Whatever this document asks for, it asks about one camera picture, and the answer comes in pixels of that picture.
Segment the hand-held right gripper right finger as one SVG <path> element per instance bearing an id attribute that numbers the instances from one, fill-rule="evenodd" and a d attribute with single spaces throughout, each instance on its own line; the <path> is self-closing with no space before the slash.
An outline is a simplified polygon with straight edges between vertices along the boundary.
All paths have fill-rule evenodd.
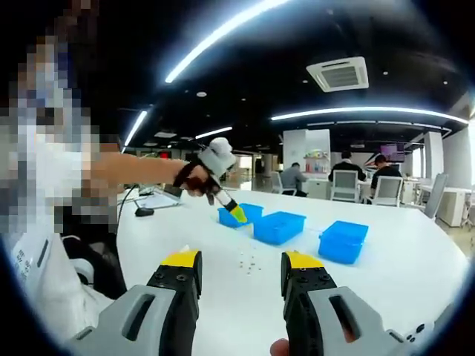
<path id="1" fill-rule="evenodd" d="M 291 355 L 411 355 L 412 344 L 383 327 L 379 313 L 322 262 L 297 251 L 281 255 L 281 295 Z"/>

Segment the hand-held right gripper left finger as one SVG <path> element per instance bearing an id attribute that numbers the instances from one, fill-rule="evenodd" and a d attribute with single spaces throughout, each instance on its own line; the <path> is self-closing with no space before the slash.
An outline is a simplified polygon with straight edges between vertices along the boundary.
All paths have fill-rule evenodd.
<path id="1" fill-rule="evenodd" d="M 190 356 L 202 292 L 202 253 L 167 256 L 146 285 L 135 285 L 68 341 L 72 355 Z"/>

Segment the person's left hand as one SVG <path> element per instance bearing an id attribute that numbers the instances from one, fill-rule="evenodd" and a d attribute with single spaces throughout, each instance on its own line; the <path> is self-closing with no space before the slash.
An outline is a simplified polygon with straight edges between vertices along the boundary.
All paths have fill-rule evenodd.
<path id="1" fill-rule="evenodd" d="M 211 171 L 198 161 L 187 162 L 174 178 L 173 186 L 193 192 L 198 196 L 215 195 L 220 190 Z"/>

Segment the person's right hand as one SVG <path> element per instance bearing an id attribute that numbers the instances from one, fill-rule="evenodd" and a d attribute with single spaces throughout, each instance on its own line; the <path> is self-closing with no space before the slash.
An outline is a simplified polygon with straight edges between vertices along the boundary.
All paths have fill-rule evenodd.
<path id="1" fill-rule="evenodd" d="M 289 356 L 289 341 L 287 339 L 276 340 L 269 349 L 271 356 Z"/>

